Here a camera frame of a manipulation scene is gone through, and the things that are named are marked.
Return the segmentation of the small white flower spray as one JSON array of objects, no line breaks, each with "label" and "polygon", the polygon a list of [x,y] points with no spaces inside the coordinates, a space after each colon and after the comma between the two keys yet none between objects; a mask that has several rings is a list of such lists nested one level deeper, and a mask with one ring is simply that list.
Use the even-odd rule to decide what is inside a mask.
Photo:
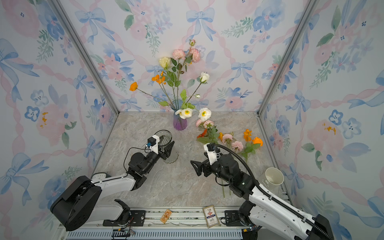
[{"label": "small white flower spray", "polygon": [[[182,92],[180,93],[180,97],[181,104],[178,105],[178,109],[176,110],[175,115],[185,120],[193,116],[193,112],[196,107],[189,102],[186,90],[182,90]],[[208,108],[202,108],[199,110],[198,116],[201,121],[205,122],[211,118],[212,111]]]}]

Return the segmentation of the pink ranunculus spray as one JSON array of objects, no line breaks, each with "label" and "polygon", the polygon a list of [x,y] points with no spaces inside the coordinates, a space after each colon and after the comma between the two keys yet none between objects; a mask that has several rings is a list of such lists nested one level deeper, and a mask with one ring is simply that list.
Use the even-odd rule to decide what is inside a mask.
[{"label": "pink ranunculus spray", "polygon": [[207,143],[215,143],[215,144],[217,144],[218,143],[219,131],[218,131],[218,129],[215,126],[213,121],[210,121],[210,120],[206,120],[206,121],[198,120],[197,121],[197,127],[200,128],[200,129],[203,129],[203,131],[205,129],[208,129],[208,135],[206,137],[204,137],[204,138],[197,139],[198,142],[200,142],[202,144],[207,144]]}]

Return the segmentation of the small orange tag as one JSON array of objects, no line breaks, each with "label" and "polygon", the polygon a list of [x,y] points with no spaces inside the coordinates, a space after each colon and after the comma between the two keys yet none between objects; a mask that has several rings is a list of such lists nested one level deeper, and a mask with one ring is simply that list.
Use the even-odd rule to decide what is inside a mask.
[{"label": "small orange tag", "polygon": [[160,221],[161,221],[163,224],[165,224],[165,223],[168,221],[168,219],[170,218],[171,214],[172,214],[172,211],[169,210],[169,209],[167,209],[167,210],[163,213],[162,217],[160,218]]}]

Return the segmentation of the orange poppy green leaves stem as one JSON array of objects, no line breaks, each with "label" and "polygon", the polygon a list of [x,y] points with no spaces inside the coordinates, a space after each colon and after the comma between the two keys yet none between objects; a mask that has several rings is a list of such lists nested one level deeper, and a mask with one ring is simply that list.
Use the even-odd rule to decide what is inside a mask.
[{"label": "orange poppy green leaves stem", "polygon": [[246,143],[243,150],[241,151],[241,155],[245,158],[245,161],[247,162],[249,157],[251,155],[255,155],[256,150],[263,146],[263,140],[258,137],[252,137],[252,131],[249,129],[246,129],[244,131],[243,138]]}]

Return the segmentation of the blue purple glass vase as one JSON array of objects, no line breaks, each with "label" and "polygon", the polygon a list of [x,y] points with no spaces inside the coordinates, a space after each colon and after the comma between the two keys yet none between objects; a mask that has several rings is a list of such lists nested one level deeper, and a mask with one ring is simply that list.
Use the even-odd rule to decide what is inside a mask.
[{"label": "blue purple glass vase", "polygon": [[173,126],[178,131],[183,131],[188,126],[187,119],[182,119],[180,114],[177,113],[177,111],[181,109],[182,103],[182,100],[174,100],[171,106],[171,109],[174,111]]}]

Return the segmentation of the yellow rose stem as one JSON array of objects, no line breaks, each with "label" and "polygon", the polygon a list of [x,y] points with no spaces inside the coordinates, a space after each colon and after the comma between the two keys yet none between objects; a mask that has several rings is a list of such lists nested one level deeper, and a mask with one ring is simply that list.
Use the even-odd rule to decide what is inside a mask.
[{"label": "yellow rose stem", "polygon": [[[179,63],[170,57],[163,57],[159,59],[159,65],[163,68],[159,72],[159,79],[157,80],[158,84],[161,86],[162,90],[166,94],[170,104],[173,105],[173,101],[176,100],[175,89],[179,87]],[[165,85],[169,86],[172,89],[173,97],[171,98],[168,92],[165,89]]]}]

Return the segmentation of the white rose bud stem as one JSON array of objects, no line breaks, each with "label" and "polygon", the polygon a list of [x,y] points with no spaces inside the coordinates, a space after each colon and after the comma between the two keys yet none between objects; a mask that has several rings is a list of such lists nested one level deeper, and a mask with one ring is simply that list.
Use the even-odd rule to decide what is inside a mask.
[{"label": "white rose bud stem", "polygon": [[183,103],[188,103],[190,101],[190,99],[196,95],[196,92],[197,90],[200,88],[201,85],[205,85],[208,83],[208,81],[210,80],[211,76],[206,73],[206,72],[202,72],[200,74],[199,77],[197,77],[196,79],[190,79],[187,83],[187,88],[190,88],[192,87],[195,83],[199,83],[199,85],[197,86],[197,88],[195,89],[195,91],[192,93],[192,94],[189,94],[189,95],[186,95],[185,94],[185,97],[182,97],[183,99]]}]

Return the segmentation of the clear glass vase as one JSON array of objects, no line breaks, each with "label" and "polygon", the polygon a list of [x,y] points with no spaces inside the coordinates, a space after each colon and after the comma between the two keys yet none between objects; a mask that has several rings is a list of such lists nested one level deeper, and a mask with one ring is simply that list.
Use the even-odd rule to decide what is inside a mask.
[{"label": "clear glass vase", "polygon": [[168,130],[159,130],[155,135],[160,139],[158,148],[161,159],[163,159],[166,164],[175,163],[179,158],[179,151],[176,148],[172,133]]}]

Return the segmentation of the orange gerbera stem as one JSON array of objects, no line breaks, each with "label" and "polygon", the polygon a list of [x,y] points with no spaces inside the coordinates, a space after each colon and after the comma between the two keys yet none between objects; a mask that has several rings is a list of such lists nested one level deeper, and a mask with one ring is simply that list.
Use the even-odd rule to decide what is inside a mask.
[{"label": "orange gerbera stem", "polygon": [[208,135],[208,129],[205,129],[200,135],[197,136],[197,139],[204,138]]}]

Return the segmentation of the pink rose stem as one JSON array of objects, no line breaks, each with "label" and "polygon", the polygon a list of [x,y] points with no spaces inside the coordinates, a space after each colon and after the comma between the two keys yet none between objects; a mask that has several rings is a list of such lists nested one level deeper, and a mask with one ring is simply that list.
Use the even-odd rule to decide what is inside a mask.
[{"label": "pink rose stem", "polygon": [[189,40],[189,48],[187,50],[176,49],[173,52],[171,58],[171,71],[173,73],[171,80],[173,83],[173,90],[176,89],[176,93],[179,93],[179,87],[181,85],[180,77],[188,71],[188,66],[197,63],[201,59],[201,54],[196,48],[196,40]]}]

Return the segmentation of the playing card box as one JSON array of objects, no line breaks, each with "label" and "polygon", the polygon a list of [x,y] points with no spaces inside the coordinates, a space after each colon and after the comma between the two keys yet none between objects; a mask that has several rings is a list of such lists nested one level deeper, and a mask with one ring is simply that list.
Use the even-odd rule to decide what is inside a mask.
[{"label": "playing card box", "polygon": [[203,208],[203,213],[208,228],[219,226],[221,224],[213,205]]}]

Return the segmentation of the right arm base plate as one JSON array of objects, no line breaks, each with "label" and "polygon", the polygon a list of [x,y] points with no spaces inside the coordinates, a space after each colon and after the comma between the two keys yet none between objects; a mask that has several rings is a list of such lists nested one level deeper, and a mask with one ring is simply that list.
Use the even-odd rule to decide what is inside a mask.
[{"label": "right arm base plate", "polygon": [[239,211],[225,210],[224,220],[227,227],[246,227],[249,225],[249,221],[246,216]]}]

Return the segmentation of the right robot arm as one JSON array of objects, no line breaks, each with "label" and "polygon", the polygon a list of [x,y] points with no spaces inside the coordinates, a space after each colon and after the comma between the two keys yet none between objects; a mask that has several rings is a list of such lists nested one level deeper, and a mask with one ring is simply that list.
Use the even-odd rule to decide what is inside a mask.
[{"label": "right robot arm", "polygon": [[312,216],[287,204],[260,184],[247,163],[238,155],[220,155],[216,162],[191,161],[198,176],[214,175],[229,185],[238,197],[245,199],[239,217],[245,225],[266,228],[286,240],[332,240],[330,222],[318,214]]}]

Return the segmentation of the white metal bucket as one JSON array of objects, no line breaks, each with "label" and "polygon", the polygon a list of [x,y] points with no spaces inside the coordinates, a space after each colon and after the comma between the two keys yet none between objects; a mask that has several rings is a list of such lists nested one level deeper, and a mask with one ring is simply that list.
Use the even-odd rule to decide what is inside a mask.
[{"label": "white metal bucket", "polygon": [[259,182],[268,190],[272,191],[280,187],[284,179],[284,175],[279,169],[270,167],[259,177]]}]

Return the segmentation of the small green alarm clock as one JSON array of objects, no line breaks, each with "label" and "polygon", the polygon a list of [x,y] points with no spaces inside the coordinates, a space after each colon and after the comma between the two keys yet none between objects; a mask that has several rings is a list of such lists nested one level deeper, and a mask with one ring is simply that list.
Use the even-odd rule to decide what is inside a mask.
[{"label": "small green alarm clock", "polygon": [[108,177],[107,173],[95,173],[92,175],[92,180],[103,180]]}]

